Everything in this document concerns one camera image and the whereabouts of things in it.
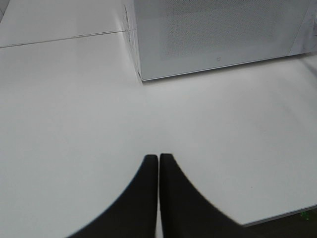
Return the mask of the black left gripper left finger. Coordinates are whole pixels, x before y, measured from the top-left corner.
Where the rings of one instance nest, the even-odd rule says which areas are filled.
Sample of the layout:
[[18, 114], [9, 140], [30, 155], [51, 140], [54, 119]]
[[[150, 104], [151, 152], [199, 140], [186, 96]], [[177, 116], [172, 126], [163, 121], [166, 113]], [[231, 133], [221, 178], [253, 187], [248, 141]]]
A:
[[71, 238], [154, 238], [158, 210], [158, 157], [146, 155], [121, 195]]

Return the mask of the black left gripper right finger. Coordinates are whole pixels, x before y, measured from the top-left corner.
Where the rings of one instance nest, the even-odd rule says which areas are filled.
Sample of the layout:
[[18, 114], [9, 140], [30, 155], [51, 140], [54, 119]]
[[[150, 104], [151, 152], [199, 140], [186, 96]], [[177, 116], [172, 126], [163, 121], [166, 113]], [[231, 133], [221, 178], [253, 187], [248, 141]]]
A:
[[171, 154], [159, 158], [159, 202], [165, 238], [246, 238], [248, 232], [210, 204]]

